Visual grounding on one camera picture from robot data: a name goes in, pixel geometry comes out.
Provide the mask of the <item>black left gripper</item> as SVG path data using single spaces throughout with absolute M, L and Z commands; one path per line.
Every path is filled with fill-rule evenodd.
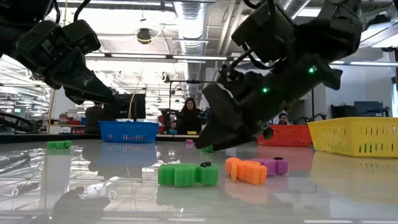
M 53 89 L 63 87 L 76 105 L 85 101 L 112 104 L 112 91 L 85 65 L 81 48 L 72 45 L 64 30 L 52 21 L 42 21 L 21 36 L 12 57 L 42 76 Z

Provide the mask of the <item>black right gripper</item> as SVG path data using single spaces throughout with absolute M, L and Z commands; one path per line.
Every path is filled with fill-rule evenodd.
M 203 90 L 211 121 L 195 141 L 196 148 L 220 151 L 253 141 L 270 119 L 320 83 L 339 90 L 342 73 L 318 54 L 277 62 L 265 75 L 223 65 L 216 83 Z

